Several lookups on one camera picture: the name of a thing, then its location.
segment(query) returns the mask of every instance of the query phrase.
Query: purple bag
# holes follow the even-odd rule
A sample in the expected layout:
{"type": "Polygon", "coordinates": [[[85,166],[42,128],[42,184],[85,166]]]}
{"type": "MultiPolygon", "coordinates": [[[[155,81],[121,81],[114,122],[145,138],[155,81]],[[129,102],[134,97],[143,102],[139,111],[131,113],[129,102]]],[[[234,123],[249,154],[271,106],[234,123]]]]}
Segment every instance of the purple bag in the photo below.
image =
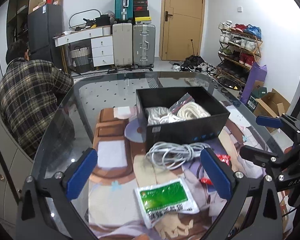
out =
{"type": "Polygon", "coordinates": [[[250,73],[249,73],[249,77],[248,77],[246,86],[244,87],[244,90],[242,92],[242,96],[240,99],[240,101],[243,104],[247,103],[249,96],[253,90],[254,83],[256,81],[264,82],[266,79],[266,75],[267,75],[267,65],[260,67],[257,62],[253,63],[253,65],[250,69],[250,73]]]}

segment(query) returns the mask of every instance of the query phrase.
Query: plaid shirt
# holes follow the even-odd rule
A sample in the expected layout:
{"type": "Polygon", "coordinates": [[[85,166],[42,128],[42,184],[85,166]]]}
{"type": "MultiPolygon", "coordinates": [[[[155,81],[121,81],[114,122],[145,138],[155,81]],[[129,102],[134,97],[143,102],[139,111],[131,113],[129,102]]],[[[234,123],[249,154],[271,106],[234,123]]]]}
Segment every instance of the plaid shirt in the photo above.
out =
{"type": "Polygon", "coordinates": [[[58,109],[57,96],[73,85],[66,74],[45,60],[16,58],[0,82],[0,115],[21,148],[33,159],[58,109]]]}

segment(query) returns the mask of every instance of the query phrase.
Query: barcode label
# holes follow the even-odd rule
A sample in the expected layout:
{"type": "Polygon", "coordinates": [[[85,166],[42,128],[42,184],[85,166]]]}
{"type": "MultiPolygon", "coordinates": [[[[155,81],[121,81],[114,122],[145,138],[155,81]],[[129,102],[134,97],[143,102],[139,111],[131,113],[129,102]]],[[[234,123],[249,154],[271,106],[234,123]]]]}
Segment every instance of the barcode label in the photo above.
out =
{"type": "Polygon", "coordinates": [[[250,107],[252,107],[252,109],[255,109],[256,108],[256,105],[254,103],[252,103],[251,101],[248,101],[248,105],[250,107]]]}
{"type": "Polygon", "coordinates": [[[156,126],[152,128],[152,133],[160,132],[161,126],[156,126]]]}

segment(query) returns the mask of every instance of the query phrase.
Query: green label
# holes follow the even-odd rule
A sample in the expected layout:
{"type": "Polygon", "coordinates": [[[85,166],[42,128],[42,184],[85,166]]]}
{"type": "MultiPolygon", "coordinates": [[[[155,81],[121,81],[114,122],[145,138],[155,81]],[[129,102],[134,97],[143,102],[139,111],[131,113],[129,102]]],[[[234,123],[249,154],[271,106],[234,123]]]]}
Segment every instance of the green label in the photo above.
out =
{"type": "Polygon", "coordinates": [[[152,190],[140,191],[140,196],[146,212],[159,210],[188,200],[180,182],[152,190]]]}

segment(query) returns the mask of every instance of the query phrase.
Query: blue star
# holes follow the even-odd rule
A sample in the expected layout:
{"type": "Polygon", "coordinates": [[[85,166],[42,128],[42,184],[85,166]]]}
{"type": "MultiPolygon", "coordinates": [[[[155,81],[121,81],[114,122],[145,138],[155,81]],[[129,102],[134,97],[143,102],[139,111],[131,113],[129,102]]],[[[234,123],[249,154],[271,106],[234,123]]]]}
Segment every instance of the blue star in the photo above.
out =
{"type": "Polygon", "coordinates": [[[119,184],[119,182],[117,180],[111,182],[111,191],[120,190],[121,188],[122,187],[121,187],[121,185],[119,184]]]}
{"type": "Polygon", "coordinates": [[[248,141],[248,138],[247,138],[245,135],[242,135],[242,140],[243,140],[243,142],[245,143],[245,142],[248,141]]]}

